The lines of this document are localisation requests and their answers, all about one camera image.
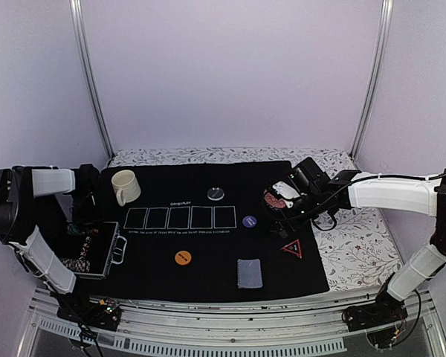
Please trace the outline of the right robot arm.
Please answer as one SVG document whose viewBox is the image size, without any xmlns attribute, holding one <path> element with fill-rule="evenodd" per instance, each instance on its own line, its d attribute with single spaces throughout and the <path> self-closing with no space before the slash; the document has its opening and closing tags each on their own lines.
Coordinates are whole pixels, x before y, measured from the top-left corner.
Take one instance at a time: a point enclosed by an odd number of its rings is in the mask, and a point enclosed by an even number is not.
<svg viewBox="0 0 446 357">
<path fill-rule="evenodd" d="M 375 324 L 385 324 L 402 302 L 446 264 L 446 170 L 434 176 L 372 174 L 342 170 L 334 177 L 306 158 L 271 182 L 262 194 L 263 210 L 281 236 L 339 210 L 381 208 L 420 213 L 435 218 L 429 240 L 392 274 L 369 309 Z"/>
</svg>

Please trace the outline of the black round dealer button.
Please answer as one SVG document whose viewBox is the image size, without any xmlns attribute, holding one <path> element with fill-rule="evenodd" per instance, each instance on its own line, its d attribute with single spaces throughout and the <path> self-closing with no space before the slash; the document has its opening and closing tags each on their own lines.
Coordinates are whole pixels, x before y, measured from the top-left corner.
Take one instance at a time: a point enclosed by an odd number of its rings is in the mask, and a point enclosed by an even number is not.
<svg viewBox="0 0 446 357">
<path fill-rule="evenodd" d="M 207 191 L 207 198 L 211 201 L 220 201 L 224 198 L 224 190 L 220 187 L 211 187 Z"/>
</svg>

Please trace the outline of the purple small blind button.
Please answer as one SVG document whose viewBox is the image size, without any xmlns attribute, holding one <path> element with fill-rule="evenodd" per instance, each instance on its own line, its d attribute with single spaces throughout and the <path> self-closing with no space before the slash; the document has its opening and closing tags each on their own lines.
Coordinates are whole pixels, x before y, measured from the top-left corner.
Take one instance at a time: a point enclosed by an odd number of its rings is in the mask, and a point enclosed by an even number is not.
<svg viewBox="0 0 446 357">
<path fill-rule="evenodd" d="M 255 216 L 245 216 L 242 219 L 242 224 L 246 228 L 254 228 L 257 225 L 257 218 Z"/>
</svg>

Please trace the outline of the orange big blind button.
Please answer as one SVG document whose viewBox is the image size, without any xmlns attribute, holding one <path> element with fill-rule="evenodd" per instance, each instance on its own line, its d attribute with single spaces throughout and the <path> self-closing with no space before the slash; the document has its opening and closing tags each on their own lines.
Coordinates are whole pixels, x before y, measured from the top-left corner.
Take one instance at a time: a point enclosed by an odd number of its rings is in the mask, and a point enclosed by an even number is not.
<svg viewBox="0 0 446 357">
<path fill-rule="evenodd" d="M 181 250 L 175 254 L 175 262 L 179 266 L 187 266 L 192 261 L 192 254 L 188 251 Z"/>
</svg>

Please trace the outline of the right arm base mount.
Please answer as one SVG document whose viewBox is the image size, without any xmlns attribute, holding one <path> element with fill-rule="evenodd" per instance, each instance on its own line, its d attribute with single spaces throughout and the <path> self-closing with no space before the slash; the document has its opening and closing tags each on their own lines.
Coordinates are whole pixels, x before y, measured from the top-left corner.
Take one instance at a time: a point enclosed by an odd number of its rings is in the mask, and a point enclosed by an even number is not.
<svg viewBox="0 0 446 357">
<path fill-rule="evenodd" d="M 350 332 L 392 324 L 390 328 L 369 332 L 368 342 L 378 350 L 395 346 L 406 322 L 408 313 L 403 301 L 398 301 L 383 286 L 371 303 L 349 306 L 341 318 Z"/>
</svg>

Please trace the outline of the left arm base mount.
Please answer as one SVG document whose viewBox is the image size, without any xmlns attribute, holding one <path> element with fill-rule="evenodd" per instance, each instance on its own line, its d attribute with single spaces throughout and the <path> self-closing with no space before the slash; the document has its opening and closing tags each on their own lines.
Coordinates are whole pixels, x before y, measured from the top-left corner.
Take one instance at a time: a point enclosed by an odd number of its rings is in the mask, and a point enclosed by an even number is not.
<svg viewBox="0 0 446 357">
<path fill-rule="evenodd" d="M 59 304 L 57 317 L 77 323 L 84 327 L 96 327 L 116 332 L 120 323 L 122 310 L 120 304 L 109 298 L 92 302 L 87 296 L 71 294 L 52 296 Z"/>
</svg>

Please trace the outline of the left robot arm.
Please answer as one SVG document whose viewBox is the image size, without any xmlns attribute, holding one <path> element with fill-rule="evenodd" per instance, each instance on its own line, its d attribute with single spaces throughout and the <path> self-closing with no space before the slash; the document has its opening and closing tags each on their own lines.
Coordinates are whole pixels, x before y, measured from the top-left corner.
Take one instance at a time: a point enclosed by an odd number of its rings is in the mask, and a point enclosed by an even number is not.
<svg viewBox="0 0 446 357">
<path fill-rule="evenodd" d="M 14 166 L 0 169 L 0 241 L 61 295 L 74 291 L 77 276 L 48 240 L 92 237 L 100 221 L 94 191 L 100 172 L 92 164 L 77 169 Z"/>
</svg>

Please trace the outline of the blue playing card deck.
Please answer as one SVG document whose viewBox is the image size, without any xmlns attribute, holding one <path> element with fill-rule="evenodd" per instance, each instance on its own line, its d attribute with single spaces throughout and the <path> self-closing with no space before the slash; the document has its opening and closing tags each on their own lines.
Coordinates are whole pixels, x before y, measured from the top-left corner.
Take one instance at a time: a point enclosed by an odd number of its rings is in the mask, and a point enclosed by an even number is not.
<svg viewBox="0 0 446 357">
<path fill-rule="evenodd" d="M 263 281 L 260 260 L 238 259 L 237 278 L 239 289 L 261 289 Z"/>
</svg>

